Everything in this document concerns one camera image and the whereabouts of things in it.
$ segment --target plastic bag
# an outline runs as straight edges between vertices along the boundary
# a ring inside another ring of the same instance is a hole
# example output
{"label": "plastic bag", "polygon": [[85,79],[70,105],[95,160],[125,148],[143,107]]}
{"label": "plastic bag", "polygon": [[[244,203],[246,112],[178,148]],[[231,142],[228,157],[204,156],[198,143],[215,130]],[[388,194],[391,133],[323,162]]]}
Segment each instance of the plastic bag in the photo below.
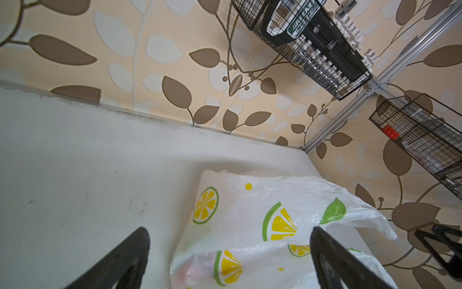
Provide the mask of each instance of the plastic bag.
{"label": "plastic bag", "polygon": [[205,171],[170,265],[172,288],[317,284],[310,236],[314,226],[332,223],[375,228],[396,238],[375,208],[321,178]]}

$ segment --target round lemon slice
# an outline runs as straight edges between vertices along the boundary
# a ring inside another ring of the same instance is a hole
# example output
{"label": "round lemon slice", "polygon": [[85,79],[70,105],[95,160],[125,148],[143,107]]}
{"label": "round lemon slice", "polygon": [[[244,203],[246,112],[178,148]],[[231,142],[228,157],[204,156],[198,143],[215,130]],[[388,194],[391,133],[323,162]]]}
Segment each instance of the round lemon slice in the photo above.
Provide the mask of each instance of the round lemon slice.
{"label": "round lemon slice", "polygon": [[289,252],[295,257],[303,257],[311,253],[310,245],[298,246],[287,244],[287,246],[289,247]]}
{"label": "round lemon slice", "polygon": [[241,262],[229,251],[218,251],[213,274],[218,285],[230,285],[236,282],[242,274]]}
{"label": "round lemon slice", "polygon": [[275,204],[263,220],[263,241],[284,240],[297,233],[297,226],[290,218],[281,202]]}
{"label": "round lemon slice", "polygon": [[199,196],[194,207],[193,222],[204,224],[215,214],[218,207],[218,192],[214,187],[208,187]]}

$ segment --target red object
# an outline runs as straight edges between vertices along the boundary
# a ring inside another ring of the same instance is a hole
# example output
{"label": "red object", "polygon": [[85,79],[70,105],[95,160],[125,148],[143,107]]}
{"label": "red object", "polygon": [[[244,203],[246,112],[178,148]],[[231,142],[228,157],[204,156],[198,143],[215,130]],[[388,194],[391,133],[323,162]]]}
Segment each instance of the red object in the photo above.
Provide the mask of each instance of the red object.
{"label": "red object", "polygon": [[392,128],[389,124],[385,125],[382,131],[392,140],[395,140],[400,136],[400,134],[394,128]]}

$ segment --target black wire basket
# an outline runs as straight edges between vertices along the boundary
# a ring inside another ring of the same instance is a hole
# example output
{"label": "black wire basket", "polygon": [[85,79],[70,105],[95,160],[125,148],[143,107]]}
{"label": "black wire basket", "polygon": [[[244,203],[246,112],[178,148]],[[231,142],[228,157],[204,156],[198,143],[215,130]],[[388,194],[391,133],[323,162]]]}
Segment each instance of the black wire basket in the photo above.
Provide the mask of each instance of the black wire basket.
{"label": "black wire basket", "polygon": [[231,0],[247,27],[338,100],[372,78],[317,0]]}
{"label": "black wire basket", "polygon": [[419,105],[422,95],[387,99],[369,119],[462,200],[462,133]]}

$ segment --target wallpaper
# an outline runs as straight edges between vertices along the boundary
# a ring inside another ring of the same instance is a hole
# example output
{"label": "wallpaper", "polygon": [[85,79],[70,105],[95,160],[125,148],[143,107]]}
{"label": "wallpaper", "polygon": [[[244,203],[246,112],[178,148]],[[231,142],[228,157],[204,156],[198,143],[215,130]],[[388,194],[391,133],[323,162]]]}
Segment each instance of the wallpaper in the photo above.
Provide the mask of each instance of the wallpaper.
{"label": "wallpaper", "polygon": [[[358,0],[349,16],[359,52],[380,55],[373,73],[450,2]],[[230,0],[3,0],[0,19],[2,80],[280,145],[304,145],[358,94],[333,99]]]}
{"label": "wallpaper", "polygon": [[[411,99],[425,93],[416,102],[459,130],[462,117],[427,95],[462,111],[461,31],[459,22],[389,83],[397,95]],[[437,222],[460,229],[462,201],[369,120],[383,101],[382,96],[372,97],[357,118],[347,120],[309,157],[323,178],[346,187],[389,219],[397,240],[386,240],[373,230],[358,230],[399,288],[460,288],[460,283],[445,276],[414,231],[429,231]],[[448,247],[436,246],[448,261]]]}

